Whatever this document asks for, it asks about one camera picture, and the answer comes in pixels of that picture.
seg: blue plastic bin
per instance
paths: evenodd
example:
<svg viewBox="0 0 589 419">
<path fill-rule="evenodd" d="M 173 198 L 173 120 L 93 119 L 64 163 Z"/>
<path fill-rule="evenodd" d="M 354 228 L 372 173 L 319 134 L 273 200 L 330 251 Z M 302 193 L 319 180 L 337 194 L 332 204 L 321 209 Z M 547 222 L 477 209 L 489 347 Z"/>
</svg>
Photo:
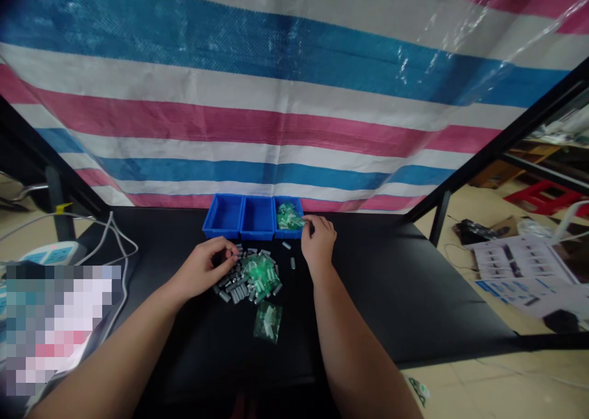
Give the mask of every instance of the blue plastic bin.
<svg viewBox="0 0 589 419">
<path fill-rule="evenodd" d="M 207 218 L 202 225 L 202 231 L 207 238 L 218 236 L 224 236 L 227 239 L 239 238 L 243 210 L 243 195 L 215 194 Z"/>
<path fill-rule="evenodd" d="M 302 212 L 302 205 L 301 200 L 296 197 L 274 197 L 274 224 L 276 227 L 276 238 L 279 239 L 301 239 L 302 238 L 302 229 L 291 231 L 291 230 L 284 230 L 278 228 L 278 220 L 276 219 L 276 214 L 278 212 L 278 208 L 281 204 L 291 202 L 294 204 L 294 208 L 299 211 L 301 216 L 303 216 Z"/>
<path fill-rule="evenodd" d="M 276 213 L 271 197 L 246 196 L 241 217 L 241 238 L 271 240 L 276 228 Z"/>
</svg>

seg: red plastic stool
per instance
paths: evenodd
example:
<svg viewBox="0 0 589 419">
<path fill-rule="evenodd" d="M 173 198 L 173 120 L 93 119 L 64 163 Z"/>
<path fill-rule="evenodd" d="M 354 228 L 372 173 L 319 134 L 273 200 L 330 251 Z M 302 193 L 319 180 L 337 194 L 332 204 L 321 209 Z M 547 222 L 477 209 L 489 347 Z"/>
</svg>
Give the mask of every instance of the red plastic stool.
<svg viewBox="0 0 589 419">
<path fill-rule="evenodd" d="M 542 192 L 546 192 L 548 189 L 558 189 L 562 191 L 563 194 L 558 198 L 550 198 L 542 194 Z M 525 201 L 536 207 L 536 210 L 532 211 L 533 213 L 553 215 L 559 210 L 565 209 L 571 204 L 579 201 L 582 197 L 583 194 L 574 192 L 566 187 L 549 182 L 548 180 L 544 180 L 529 188 L 508 195 L 504 199 L 514 204 L 520 201 Z"/>
</svg>

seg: plastic sheet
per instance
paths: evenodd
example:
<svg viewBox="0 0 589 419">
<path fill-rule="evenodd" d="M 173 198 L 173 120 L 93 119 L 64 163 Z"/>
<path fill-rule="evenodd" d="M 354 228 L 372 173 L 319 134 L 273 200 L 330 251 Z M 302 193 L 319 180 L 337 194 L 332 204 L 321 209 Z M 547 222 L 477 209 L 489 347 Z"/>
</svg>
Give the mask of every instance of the plastic sheet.
<svg viewBox="0 0 589 419">
<path fill-rule="evenodd" d="M 109 204 L 407 212 L 589 54 L 587 0 L 5 0 L 0 94 Z"/>
</svg>

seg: blue stripe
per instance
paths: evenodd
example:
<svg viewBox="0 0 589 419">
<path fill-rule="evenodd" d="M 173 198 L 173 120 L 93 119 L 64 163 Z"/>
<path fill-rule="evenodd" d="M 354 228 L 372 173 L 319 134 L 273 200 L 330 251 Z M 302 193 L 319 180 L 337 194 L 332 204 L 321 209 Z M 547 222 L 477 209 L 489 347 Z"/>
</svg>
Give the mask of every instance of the blue stripe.
<svg viewBox="0 0 589 419">
<path fill-rule="evenodd" d="M 65 129 L 37 129 L 37 132 L 59 153 L 86 153 Z M 412 164 L 403 166 L 391 175 L 384 172 L 341 171 L 296 163 L 271 164 L 176 158 L 93 158 L 117 180 L 293 183 L 344 190 L 372 190 L 385 183 L 438 185 L 454 172 L 451 169 Z"/>
<path fill-rule="evenodd" d="M 205 0 L 5 0 L 2 11 L 0 41 L 14 45 L 452 105 L 529 107 L 568 73 Z"/>
<path fill-rule="evenodd" d="M 49 128 L 36 130 L 49 145 L 59 153 L 85 153 L 86 151 L 65 129 Z"/>
</svg>

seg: black tabletop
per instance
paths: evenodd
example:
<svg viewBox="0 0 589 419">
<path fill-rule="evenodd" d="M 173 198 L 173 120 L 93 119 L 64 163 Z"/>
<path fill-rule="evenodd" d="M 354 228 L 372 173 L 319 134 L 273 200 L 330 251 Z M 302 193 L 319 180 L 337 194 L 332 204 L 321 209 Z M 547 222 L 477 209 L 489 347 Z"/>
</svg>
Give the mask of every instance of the black tabletop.
<svg viewBox="0 0 589 419">
<path fill-rule="evenodd" d="M 128 280 L 128 316 L 205 241 L 207 210 L 116 207 L 119 228 L 139 245 Z M 333 264 L 356 307 L 401 368 L 517 351 L 515 334 L 419 230 L 398 215 L 323 213 L 338 233 Z M 93 225 L 81 241 L 99 239 Z M 277 345 L 253 337 L 257 306 L 225 303 L 211 291 L 180 311 L 144 397 L 181 401 L 198 393 L 311 382 L 323 377 L 312 282 L 298 240 L 243 241 L 271 251 L 283 289 Z M 120 256 L 114 237 L 93 260 Z M 290 268 L 290 258 L 296 270 Z M 113 311 L 103 322 L 107 323 Z"/>
</svg>

